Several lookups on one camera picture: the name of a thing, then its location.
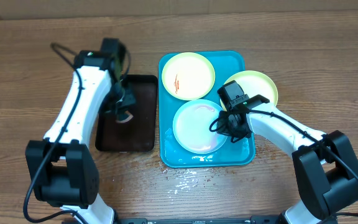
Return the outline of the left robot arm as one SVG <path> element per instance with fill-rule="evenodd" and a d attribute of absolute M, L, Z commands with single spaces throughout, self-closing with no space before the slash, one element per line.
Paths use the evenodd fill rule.
<path fill-rule="evenodd" d="M 93 125 L 99 114 L 112 114 L 118 123 L 133 118 L 135 104 L 123 85 L 127 50 L 82 50 L 68 62 L 73 81 L 51 128 L 41 141 L 29 141 L 25 158 L 31 183 L 23 214 L 41 223 L 70 214 L 78 223 L 114 223 L 113 208 L 99 194 L 99 172 L 89 150 Z"/>

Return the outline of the green plate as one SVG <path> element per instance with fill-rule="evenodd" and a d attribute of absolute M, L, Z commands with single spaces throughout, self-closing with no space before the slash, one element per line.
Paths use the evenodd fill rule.
<path fill-rule="evenodd" d="M 179 100 L 197 100 L 214 86 L 215 70 L 201 54 L 183 52 L 174 55 L 163 66 L 161 79 L 169 94 Z"/>
<path fill-rule="evenodd" d="M 235 81 L 249 98 L 261 95 L 269 100 L 268 106 L 247 106 L 252 110 L 274 111 L 277 109 L 278 90 L 274 82 L 266 74 L 253 70 L 238 72 L 229 77 L 224 83 Z"/>

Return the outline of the light blue plate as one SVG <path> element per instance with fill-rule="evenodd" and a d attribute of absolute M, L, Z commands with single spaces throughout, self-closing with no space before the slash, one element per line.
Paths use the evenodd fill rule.
<path fill-rule="evenodd" d="M 173 133 L 179 145 L 195 154 L 208 154 L 222 147 L 227 137 L 209 130 L 221 110 L 215 102 L 204 99 L 182 105 L 173 119 Z"/>

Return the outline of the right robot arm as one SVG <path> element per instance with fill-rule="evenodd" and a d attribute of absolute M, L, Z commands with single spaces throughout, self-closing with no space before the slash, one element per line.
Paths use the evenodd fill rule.
<path fill-rule="evenodd" d="M 220 94 L 225 110 L 210 131 L 237 142 L 257 134 L 293 161 L 300 201 L 270 223 L 337 223 L 338 216 L 358 217 L 358 159 L 349 138 L 326 134 L 282 113 L 261 95 Z"/>

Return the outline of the green plate top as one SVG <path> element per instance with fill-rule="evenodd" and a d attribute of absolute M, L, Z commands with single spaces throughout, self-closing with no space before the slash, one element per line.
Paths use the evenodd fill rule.
<path fill-rule="evenodd" d="M 201 54 L 183 52 L 174 55 L 163 66 L 161 79 L 169 94 L 179 100 L 197 100 L 214 86 L 215 70 Z"/>

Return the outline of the green and orange sponge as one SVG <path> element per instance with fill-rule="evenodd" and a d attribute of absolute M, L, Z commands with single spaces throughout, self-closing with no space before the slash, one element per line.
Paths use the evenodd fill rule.
<path fill-rule="evenodd" d="M 116 115 L 117 123 L 126 123 L 129 122 L 133 118 L 133 115 L 129 111 L 125 111 L 123 113 Z"/>

